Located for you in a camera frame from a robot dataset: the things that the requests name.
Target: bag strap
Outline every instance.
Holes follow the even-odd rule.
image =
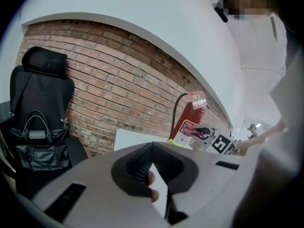
[[[62,97],[62,79],[57,78],[57,87],[56,87],[56,93],[57,93],[57,102],[58,102],[58,108],[60,113],[60,120],[62,122],[67,121],[67,115],[65,112],[65,108],[63,105],[63,97]]]
[[[21,98],[21,95],[22,95],[25,87],[27,86],[27,84],[29,82],[29,79],[31,78],[32,75],[33,75],[33,73],[28,72],[18,82],[18,84],[21,85],[21,90],[19,90],[17,92],[17,94],[15,95],[15,97],[14,97],[14,99],[13,99],[11,105],[10,105],[10,109],[9,109],[9,117],[10,118],[15,115],[15,110],[16,110],[17,104],[19,102],[19,99]]]

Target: black slot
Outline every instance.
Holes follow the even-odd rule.
[[[62,222],[85,189],[84,185],[71,184],[47,209],[46,214],[54,220]]]
[[[237,170],[239,165],[238,164],[233,164],[233,163],[228,163],[228,162],[224,162],[224,161],[218,161],[216,163],[216,165],[218,166],[222,166],[222,167],[225,167],[225,168],[229,168],[229,169],[232,169],[232,170]]]

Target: white ceiling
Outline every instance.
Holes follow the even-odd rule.
[[[218,0],[209,0],[210,5]],[[269,92],[285,74],[286,35],[275,16],[277,41],[270,18],[238,21],[228,18],[227,26],[241,56],[245,79],[244,111],[256,119],[274,125],[280,113]]]

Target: printed label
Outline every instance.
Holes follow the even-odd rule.
[[[206,97],[202,91],[189,92],[187,94],[190,97],[190,100],[193,105],[193,109],[198,109],[200,107],[207,105]]]

